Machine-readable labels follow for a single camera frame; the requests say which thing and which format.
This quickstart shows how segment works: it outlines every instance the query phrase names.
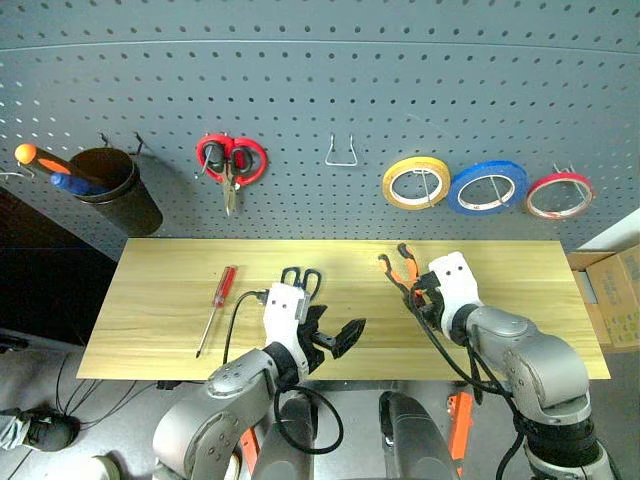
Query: scissors blade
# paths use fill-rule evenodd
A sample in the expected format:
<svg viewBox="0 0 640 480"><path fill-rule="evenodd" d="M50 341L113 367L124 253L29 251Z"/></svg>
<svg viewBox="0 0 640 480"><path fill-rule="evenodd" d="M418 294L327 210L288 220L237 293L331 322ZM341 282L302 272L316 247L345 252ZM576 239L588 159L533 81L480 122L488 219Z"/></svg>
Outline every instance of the scissors blade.
<svg viewBox="0 0 640 480"><path fill-rule="evenodd" d="M227 187L227 217L230 217L231 214L236 209L236 189L232 182L228 183Z"/></svg>

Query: shoe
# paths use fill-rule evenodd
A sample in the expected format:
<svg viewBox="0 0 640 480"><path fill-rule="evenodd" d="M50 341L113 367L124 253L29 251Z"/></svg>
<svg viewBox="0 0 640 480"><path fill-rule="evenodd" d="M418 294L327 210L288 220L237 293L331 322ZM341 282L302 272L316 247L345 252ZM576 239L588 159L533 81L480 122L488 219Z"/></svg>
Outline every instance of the shoe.
<svg viewBox="0 0 640 480"><path fill-rule="evenodd" d="M56 410L27 410L20 418L30 420L29 430L22 444L34 450L57 452L71 445L78 435L77 421Z"/></svg>

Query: red tape roll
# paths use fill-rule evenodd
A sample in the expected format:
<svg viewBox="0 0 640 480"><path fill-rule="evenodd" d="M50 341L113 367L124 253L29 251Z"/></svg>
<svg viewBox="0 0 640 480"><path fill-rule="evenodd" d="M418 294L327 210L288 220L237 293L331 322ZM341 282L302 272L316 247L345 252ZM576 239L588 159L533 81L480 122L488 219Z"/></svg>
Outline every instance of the red tape roll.
<svg viewBox="0 0 640 480"><path fill-rule="evenodd" d="M580 186L584 187L583 194L584 199L575 207L568 208L566 210L561 211L545 211L541 210L535 205L533 205L533 196L539 192L540 190L558 182L572 182ZM587 177L584 175L580 175L579 173L572 172L563 172L563 173L552 173L551 175L547 175L546 177L542 177L540 180L535 182L531 188L529 189L529 193L527 193L526 206L527 210L536 217L546 218L549 220L562 220L565 218L575 217L576 215L580 215L584 212L591 202L595 198L596 194L593 190L593 185L589 181Z"/></svg>

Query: red screwdriver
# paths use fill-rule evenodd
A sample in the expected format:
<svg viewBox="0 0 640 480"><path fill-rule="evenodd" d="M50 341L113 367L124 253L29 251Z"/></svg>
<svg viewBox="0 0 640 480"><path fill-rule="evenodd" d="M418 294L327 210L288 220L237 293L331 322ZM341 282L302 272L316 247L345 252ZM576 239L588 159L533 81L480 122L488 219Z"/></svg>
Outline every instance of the red screwdriver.
<svg viewBox="0 0 640 480"><path fill-rule="evenodd" d="M233 279L236 277L236 271L238 267L235 265L224 267L224 272L222 272L222 278L218 283L218 288L216 288L216 293L213 296L213 301L211 304L213 305L213 311L211 312L211 316L209 317L209 321L207 322L207 326L204 329L204 333L202 334L202 338L200 339L200 346L198 347L198 351L196 352L196 358L200 356L202 353L202 347L204 346L204 342L207 339L207 335L209 334L209 329L211 328L211 324L213 323L213 317L216 315L216 311L218 308L224 305L224 301L227 298L227 294L229 290L231 290L231 284L233 284Z"/></svg>

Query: yellow tape roll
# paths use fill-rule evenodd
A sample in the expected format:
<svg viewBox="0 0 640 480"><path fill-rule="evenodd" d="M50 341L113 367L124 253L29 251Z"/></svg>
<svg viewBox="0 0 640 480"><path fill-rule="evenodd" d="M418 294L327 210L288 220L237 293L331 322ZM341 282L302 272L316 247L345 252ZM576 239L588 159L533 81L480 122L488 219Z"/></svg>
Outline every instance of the yellow tape roll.
<svg viewBox="0 0 640 480"><path fill-rule="evenodd" d="M407 198L393 190L396 182L405 173L430 173L438 179L438 186L421 198ZM442 160L433 157L409 157L392 165L382 177L382 193L396 207L404 210L422 210L434 206L447 196L451 186L449 167Z"/></svg>

